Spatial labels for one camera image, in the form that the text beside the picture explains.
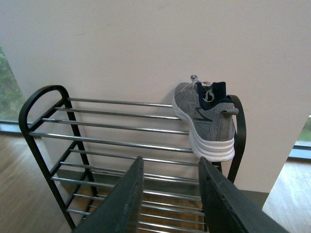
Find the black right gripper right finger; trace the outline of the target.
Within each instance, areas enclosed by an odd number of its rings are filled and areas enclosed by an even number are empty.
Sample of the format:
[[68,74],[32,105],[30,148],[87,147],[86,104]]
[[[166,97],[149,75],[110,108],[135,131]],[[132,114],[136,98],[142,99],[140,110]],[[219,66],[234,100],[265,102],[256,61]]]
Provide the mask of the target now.
[[198,165],[205,223],[211,233],[286,233],[206,158]]

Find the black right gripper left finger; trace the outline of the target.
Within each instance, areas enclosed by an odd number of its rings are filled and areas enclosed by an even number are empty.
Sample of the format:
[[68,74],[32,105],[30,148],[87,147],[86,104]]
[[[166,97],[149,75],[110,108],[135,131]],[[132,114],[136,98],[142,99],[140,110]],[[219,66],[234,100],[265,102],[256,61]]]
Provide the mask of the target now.
[[142,157],[138,157],[104,201],[74,233],[136,233],[143,196]]

